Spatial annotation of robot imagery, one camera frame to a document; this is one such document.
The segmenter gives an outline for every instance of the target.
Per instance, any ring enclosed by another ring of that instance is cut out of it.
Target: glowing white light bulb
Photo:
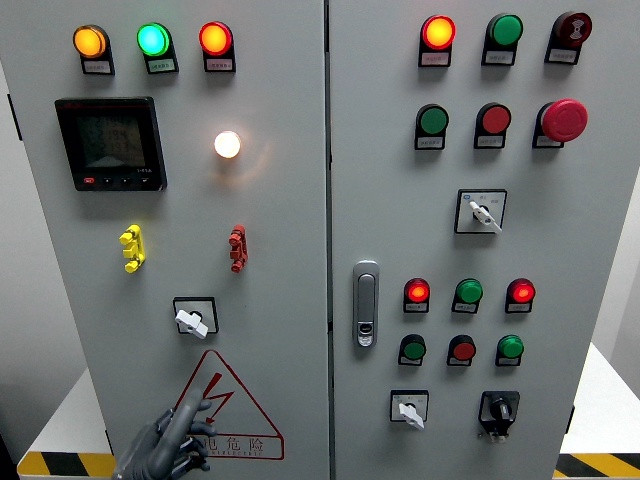
[[[226,130],[218,134],[213,146],[221,157],[233,158],[240,151],[240,137],[236,132]]]

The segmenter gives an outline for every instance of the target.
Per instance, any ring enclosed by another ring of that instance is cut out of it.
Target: robotic hand
[[[174,412],[168,410],[155,423],[140,430],[122,455],[112,480],[176,480],[194,468],[208,471],[204,442],[189,436],[213,437],[215,429],[194,421],[196,413],[211,407],[202,392],[190,390]]]

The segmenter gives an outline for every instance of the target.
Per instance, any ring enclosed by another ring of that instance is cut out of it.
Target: orange indicator light
[[[224,55],[231,48],[233,35],[222,22],[210,22],[200,29],[200,45],[209,55]]]
[[[85,58],[97,58],[107,49],[104,30],[96,25],[83,25],[73,34],[73,46]]]
[[[456,24],[449,17],[435,15],[422,27],[422,40],[433,50],[448,48],[456,36]]]

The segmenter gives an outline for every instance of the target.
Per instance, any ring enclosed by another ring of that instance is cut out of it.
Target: meter display screen
[[[167,186],[153,98],[64,98],[55,106],[76,190]]]

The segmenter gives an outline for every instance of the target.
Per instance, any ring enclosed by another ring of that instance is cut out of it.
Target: warning sign
[[[282,434],[216,350],[204,352],[177,405],[192,386],[213,403],[196,416],[218,431],[213,438],[199,437],[206,442],[209,457],[284,459]]]

